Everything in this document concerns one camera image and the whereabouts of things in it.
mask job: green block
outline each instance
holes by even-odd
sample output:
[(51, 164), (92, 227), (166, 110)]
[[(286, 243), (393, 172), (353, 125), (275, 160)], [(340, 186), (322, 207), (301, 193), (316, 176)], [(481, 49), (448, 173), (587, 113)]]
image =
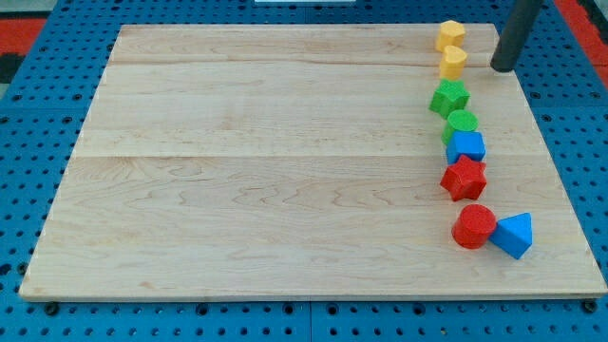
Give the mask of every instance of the green block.
[(463, 81), (441, 79), (441, 83), (433, 94), (428, 109), (439, 113), (447, 119), (449, 113), (457, 109), (465, 109), (470, 94), (466, 91)]
[(446, 128), (441, 135), (441, 140), (445, 145), (452, 139), (455, 131), (472, 132), (477, 129), (479, 122), (475, 115), (468, 110), (457, 109), (447, 116)]

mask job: red star-shaped block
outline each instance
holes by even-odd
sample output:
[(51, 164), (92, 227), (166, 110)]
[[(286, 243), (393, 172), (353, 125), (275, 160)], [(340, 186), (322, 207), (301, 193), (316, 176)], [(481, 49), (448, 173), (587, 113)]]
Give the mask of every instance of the red star-shaped block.
[(445, 187), (452, 200), (476, 200), (484, 191), (487, 180), (484, 175), (485, 162), (474, 161), (462, 155), (447, 167), (441, 186)]

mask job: red cylinder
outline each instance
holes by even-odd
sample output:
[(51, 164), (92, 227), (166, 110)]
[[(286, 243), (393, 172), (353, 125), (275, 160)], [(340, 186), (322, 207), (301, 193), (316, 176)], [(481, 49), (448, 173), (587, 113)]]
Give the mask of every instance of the red cylinder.
[(494, 213), (481, 204), (469, 204), (452, 226), (452, 236), (468, 249), (482, 247), (496, 230)]

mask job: plastic block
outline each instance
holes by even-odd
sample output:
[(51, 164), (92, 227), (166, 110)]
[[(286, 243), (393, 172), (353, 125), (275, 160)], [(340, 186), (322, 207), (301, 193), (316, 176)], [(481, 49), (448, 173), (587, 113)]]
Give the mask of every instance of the plastic block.
[(439, 63), (439, 77), (451, 81), (458, 80), (466, 64), (466, 52), (455, 46), (444, 48), (444, 55)]
[(435, 48), (443, 52), (447, 46), (461, 47), (465, 40), (465, 26), (453, 20), (448, 20), (441, 23), (439, 26), (439, 34), (435, 42)]
[(463, 81), (450, 81), (442, 79), (439, 83), (428, 109), (439, 113), (442, 118), (447, 119), (449, 113), (456, 109), (465, 109), (470, 94), (466, 91)]
[(485, 162), (473, 161), (463, 155), (447, 167), (440, 185), (452, 197), (452, 200), (476, 200), (484, 191), (487, 180), (484, 175)]
[(484, 136), (480, 132), (454, 132), (446, 148), (447, 164), (457, 162), (460, 156), (467, 156), (475, 162), (485, 157)]
[(532, 246), (532, 216), (523, 213), (498, 221), (490, 241), (512, 257), (519, 259)]
[(482, 247), (496, 230), (496, 217), (481, 204), (469, 204), (452, 226), (452, 236), (468, 249)]
[(477, 117), (468, 110), (457, 109), (449, 113), (447, 116), (446, 128), (441, 135), (441, 140), (445, 145), (452, 139), (452, 135), (456, 131), (472, 132), (477, 129), (479, 122)]

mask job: green star-shaped block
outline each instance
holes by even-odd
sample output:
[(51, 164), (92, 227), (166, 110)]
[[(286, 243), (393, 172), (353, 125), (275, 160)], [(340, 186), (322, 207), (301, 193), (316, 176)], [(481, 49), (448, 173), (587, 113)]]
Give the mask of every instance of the green star-shaped block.
[(439, 113), (442, 118), (447, 119), (449, 113), (456, 109), (465, 109), (470, 94), (466, 91), (463, 81), (450, 81), (442, 79), (433, 94), (428, 109)]

